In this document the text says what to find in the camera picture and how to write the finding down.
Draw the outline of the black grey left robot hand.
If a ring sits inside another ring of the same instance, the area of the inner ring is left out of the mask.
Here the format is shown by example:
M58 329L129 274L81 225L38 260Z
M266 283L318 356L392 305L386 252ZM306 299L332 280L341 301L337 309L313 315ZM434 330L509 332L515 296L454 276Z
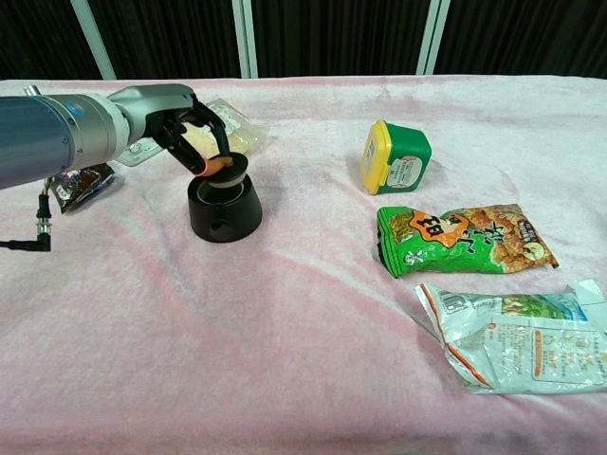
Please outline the black grey left robot hand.
M191 87L179 83L133 85L109 96L127 119L130 142L153 139L194 175L211 176L233 165L225 123L198 100ZM219 154L204 157L190 132L207 126Z

